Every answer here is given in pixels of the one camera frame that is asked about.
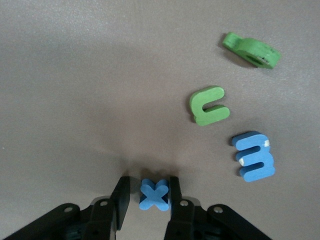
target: blue letter x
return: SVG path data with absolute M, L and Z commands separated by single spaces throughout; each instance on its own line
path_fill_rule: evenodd
M 141 188 L 143 193 L 139 207 L 141 210 L 148 210 L 153 205 L 161 211 L 169 209 L 168 198 L 166 194 L 169 192 L 168 181 L 160 180 L 156 185 L 149 179 L 143 179 Z

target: green foam letter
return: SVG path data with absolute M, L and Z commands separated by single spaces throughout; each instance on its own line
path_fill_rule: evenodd
M 230 110 L 226 106 L 216 105 L 208 109 L 203 109 L 205 104 L 223 98 L 225 90 L 219 86 L 210 86 L 195 92 L 190 98 L 190 108 L 194 115 L 194 120 L 199 126 L 206 126 L 230 115 Z

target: blue foam letter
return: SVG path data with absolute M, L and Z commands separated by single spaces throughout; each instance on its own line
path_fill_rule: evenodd
M 163 179 L 154 184 L 149 179 L 143 179 L 141 184 L 141 192 L 143 193 L 139 207 L 141 210 L 148 210 L 153 205 L 161 211 L 169 210 L 169 200 L 167 193 L 169 192 L 168 181 Z
M 246 182 L 252 182 L 275 174 L 274 158 L 267 136 L 257 131 L 247 132 L 232 139 L 239 152 L 236 160 L 243 166 L 240 175 Z

